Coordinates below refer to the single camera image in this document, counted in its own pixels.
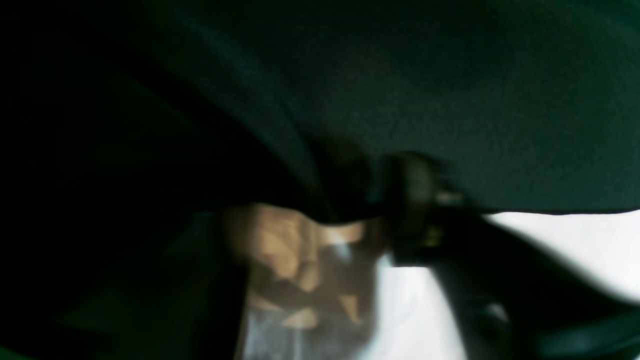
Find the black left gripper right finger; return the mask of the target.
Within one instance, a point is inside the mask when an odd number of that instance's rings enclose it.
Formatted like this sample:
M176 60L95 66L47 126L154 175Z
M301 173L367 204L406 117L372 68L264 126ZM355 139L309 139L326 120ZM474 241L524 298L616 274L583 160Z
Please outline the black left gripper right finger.
M425 267L469 360L633 360L639 303L485 219L418 153L387 157L386 232L396 267Z

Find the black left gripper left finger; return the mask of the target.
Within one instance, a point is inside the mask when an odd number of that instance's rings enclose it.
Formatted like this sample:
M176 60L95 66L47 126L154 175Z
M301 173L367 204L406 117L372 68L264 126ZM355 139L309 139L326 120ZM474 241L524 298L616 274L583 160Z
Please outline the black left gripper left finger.
M234 209L146 212L83 237L78 292L52 317L83 360L235 360L249 269Z

